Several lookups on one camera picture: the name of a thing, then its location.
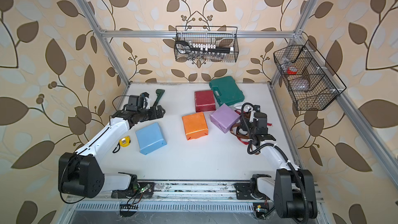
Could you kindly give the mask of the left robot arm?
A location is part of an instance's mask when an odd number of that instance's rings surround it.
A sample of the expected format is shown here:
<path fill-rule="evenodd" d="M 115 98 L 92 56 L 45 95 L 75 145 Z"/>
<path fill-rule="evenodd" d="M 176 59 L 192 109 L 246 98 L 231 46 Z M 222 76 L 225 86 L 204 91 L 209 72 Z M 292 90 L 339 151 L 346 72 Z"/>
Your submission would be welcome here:
<path fill-rule="evenodd" d="M 86 145 L 74 153 L 66 152 L 59 159 L 58 190 L 82 198 L 94 198 L 102 192 L 138 191 L 137 177 L 128 173 L 103 173 L 100 162 L 122 136 L 140 122 L 163 118 L 165 109 L 159 101 L 165 91 L 156 90 L 157 98 L 148 105 L 149 94 L 130 95 L 128 103 L 116 111 L 109 123 Z"/>

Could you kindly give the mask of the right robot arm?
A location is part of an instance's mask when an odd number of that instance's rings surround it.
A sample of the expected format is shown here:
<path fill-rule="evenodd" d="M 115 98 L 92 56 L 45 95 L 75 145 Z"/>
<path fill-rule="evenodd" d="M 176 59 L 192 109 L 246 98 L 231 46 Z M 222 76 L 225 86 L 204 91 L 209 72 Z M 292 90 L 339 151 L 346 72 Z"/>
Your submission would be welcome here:
<path fill-rule="evenodd" d="M 240 126 L 248 138 L 247 153 L 265 155 L 275 168 L 275 176 L 256 174 L 251 179 L 254 193 L 265 195 L 274 203 L 280 218 L 291 218 L 306 224 L 318 215 L 314 177 L 309 170 L 296 165 L 277 145 L 268 132 L 267 114 L 259 105 L 244 103 L 240 110 Z"/>

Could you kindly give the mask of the brown ribbon bow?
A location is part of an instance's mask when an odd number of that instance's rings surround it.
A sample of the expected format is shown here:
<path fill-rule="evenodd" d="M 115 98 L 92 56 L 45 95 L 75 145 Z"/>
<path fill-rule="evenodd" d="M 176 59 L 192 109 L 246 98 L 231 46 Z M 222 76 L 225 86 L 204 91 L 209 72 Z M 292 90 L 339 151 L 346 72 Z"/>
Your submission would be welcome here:
<path fill-rule="evenodd" d="M 246 131 L 243 131 L 240 128 L 239 123 L 232 125 L 232 127 L 230 128 L 230 133 L 233 134 L 241 143 L 245 145 L 249 144 L 249 135 Z"/>

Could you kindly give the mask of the orange gift box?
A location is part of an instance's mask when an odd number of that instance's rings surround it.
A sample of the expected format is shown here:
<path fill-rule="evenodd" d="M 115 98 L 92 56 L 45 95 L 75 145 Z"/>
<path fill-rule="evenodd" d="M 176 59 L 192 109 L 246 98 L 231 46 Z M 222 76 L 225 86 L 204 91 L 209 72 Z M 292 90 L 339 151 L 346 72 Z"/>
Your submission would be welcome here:
<path fill-rule="evenodd" d="M 205 115 L 202 112 L 182 116 L 182 122 L 186 139 L 188 141 L 199 139 L 209 134 Z"/>

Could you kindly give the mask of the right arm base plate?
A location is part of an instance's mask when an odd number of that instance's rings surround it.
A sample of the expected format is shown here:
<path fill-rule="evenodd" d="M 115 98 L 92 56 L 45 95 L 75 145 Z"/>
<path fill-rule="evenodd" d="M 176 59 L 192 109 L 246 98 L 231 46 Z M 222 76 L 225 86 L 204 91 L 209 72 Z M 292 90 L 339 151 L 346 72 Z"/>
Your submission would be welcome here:
<path fill-rule="evenodd" d="M 236 198 L 238 200 L 271 200 L 273 201 L 273 195 L 265 195 L 259 192 L 255 186 L 252 186 L 250 183 L 235 183 L 234 184 Z"/>

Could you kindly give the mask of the red ribbon bow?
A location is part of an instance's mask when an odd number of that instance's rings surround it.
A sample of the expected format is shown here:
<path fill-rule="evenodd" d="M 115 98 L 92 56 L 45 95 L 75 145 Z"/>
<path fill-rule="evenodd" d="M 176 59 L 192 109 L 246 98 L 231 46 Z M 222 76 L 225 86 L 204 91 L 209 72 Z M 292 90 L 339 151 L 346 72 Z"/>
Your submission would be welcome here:
<path fill-rule="evenodd" d="M 237 123 L 230 128 L 230 133 L 233 134 L 241 143 L 249 145 L 252 140 L 252 145 L 259 147 L 260 143 L 266 140 L 276 141 L 276 139 L 269 134 L 267 115 L 261 112 L 249 110 L 241 113 L 241 110 L 235 110 L 239 115 Z"/>

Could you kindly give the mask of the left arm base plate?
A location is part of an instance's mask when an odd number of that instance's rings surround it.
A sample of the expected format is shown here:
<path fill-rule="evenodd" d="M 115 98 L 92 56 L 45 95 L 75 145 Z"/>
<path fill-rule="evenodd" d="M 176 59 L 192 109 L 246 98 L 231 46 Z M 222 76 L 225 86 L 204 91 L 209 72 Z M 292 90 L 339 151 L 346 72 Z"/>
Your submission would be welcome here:
<path fill-rule="evenodd" d="M 135 197 L 151 198 L 154 193 L 154 182 L 151 181 L 138 181 L 126 190 L 116 190 L 111 194 L 113 199 L 130 199 Z"/>

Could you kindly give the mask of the purple gift box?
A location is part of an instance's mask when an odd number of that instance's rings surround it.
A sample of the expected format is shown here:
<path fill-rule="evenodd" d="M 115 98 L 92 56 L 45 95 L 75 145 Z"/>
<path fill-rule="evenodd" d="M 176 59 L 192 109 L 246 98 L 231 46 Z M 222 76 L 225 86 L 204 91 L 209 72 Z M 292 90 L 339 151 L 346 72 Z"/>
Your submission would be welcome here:
<path fill-rule="evenodd" d="M 239 120 L 239 114 L 226 104 L 221 105 L 210 114 L 210 121 L 223 133 L 230 131 L 231 127 Z"/>

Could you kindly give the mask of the white ribbon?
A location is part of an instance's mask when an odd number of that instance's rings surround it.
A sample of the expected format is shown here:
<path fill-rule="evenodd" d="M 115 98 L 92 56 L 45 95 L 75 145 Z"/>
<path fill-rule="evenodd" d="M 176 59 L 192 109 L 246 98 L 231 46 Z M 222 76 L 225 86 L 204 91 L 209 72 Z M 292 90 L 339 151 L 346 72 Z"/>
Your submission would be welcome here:
<path fill-rule="evenodd" d="M 243 112 L 249 112 L 253 110 L 253 105 L 247 102 L 239 102 L 231 106 L 234 110 L 243 110 Z"/>

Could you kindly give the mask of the dark red gift box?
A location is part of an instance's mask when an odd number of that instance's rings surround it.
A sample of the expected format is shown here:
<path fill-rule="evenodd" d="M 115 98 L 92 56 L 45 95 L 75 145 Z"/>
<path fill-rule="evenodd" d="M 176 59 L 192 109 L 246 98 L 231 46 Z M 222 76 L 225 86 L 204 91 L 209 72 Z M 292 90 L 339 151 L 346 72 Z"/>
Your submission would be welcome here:
<path fill-rule="evenodd" d="M 216 110 L 214 93 L 212 90 L 196 91 L 194 93 L 195 111 L 210 112 Z"/>

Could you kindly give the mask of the blue gift box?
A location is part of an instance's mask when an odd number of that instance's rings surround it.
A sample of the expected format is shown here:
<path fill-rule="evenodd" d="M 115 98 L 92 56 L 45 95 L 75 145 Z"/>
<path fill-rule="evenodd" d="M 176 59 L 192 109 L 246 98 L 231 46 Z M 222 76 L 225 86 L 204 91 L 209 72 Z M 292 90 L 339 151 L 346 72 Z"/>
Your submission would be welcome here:
<path fill-rule="evenodd" d="M 167 145 L 160 125 L 155 122 L 135 132 L 140 153 L 147 155 Z"/>

